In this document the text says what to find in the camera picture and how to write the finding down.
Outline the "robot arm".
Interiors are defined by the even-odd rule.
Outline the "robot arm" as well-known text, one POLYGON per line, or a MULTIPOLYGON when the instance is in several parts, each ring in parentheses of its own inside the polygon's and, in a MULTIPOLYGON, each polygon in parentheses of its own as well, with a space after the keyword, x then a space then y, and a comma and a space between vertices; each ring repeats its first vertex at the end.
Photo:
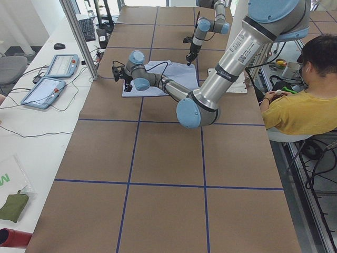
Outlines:
POLYGON ((230 24, 226 21, 226 7, 227 1, 196 1, 198 7, 204 7, 213 9, 215 11, 214 20, 210 20, 206 17, 199 17, 199 13, 196 20, 196 25, 192 36, 184 38, 183 43, 190 43, 190 51, 186 56, 187 65, 197 58, 203 41, 206 41, 206 35, 208 32, 227 34, 230 29, 230 24))
POLYGON ((124 79, 125 90, 145 91, 154 86, 174 98, 179 123, 189 129, 213 124, 219 117, 218 102, 256 56, 272 42, 301 39, 309 31, 310 1, 248 1, 242 29, 215 66, 215 71, 196 90, 178 84, 163 73, 146 70, 145 56, 134 50, 128 62, 113 66, 116 81, 124 79))

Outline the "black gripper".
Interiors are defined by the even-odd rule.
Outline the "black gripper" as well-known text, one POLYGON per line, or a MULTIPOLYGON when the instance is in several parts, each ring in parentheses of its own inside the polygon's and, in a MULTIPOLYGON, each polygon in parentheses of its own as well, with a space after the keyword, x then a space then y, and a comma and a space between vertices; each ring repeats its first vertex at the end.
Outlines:
POLYGON ((191 61, 194 61, 198 54, 199 54, 199 51, 201 49, 201 46, 202 46, 202 41, 198 38, 196 38, 195 36, 193 37, 190 37, 190 36, 187 36, 183 39, 183 43, 190 43, 190 52, 189 54, 186 56, 186 61, 187 61, 187 66, 190 66, 191 65, 191 61))
POLYGON ((117 82, 119 79, 123 79, 125 81, 124 91, 131 92, 132 90, 131 81, 133 78, 126 74, 125 68, 126 68, 125 64, 119 61, 114 60, 112 62, 112 73, 113 73, 115 82, 117 82))

